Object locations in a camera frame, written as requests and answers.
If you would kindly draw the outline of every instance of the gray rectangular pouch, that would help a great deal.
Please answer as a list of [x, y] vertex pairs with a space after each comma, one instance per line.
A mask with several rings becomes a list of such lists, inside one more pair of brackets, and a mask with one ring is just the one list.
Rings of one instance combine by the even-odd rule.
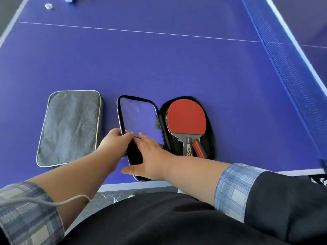
[[58, 91], [50, 95], [36, 163], [54, 167], [86, 156], [102, 140], [103, 100], [95, 90]]

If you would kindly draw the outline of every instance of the red handle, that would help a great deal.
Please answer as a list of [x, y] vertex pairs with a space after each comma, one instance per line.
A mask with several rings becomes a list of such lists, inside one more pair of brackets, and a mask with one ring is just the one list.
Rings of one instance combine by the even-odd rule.
[[202, 147], [199, 139], [194, 140], [193, 147], [194, 147], [195, 152], [197, 153], [198, 157], [200, 157], [200, 158], [207, 158], [208, 157], [205, 150], [204, 150], [204, 148]]

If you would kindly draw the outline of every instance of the plaid cuff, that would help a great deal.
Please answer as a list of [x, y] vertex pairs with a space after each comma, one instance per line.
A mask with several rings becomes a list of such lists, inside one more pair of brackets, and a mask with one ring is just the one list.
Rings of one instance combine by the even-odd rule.
[[[24, 197], [53, 202], [42, 188], [30, 182], [15, 183], [0, 189], [0, 202]], [[11, 245], [54, 245], [64, 237], [56, 207], [30, 202], [0, 208], [0, 228]]]
[[221, 174], [215, 192], [215, 207], [244, 223], [247, 197], [257, 177], [268, 170], [242, 163], [230, 165]]

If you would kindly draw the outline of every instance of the person's right hand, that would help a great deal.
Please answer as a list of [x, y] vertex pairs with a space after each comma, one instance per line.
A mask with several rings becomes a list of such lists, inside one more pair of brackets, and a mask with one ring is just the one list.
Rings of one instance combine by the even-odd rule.
[[142, 133], [139, 136], [141, 139], [134, 138], [134, 142], [142, 153], [143, 163], [123, 167], [122, 173], [164, 181], [170, 163], [176, 156], [162, 149], [156, 141], [148, 136]]

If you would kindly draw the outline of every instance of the red paddle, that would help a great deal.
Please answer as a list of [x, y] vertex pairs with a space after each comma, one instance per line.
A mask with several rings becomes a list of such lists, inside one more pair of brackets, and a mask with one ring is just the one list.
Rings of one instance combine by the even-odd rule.
[[183, 142], [185, 156], [192, 156], [193, 144], [198, 157], [207, 157], [199, 140], [205, 133], [207, 123], [198, 103], [188, 99], [171, 103], [167, 111], [167, 126], [170, 133]]

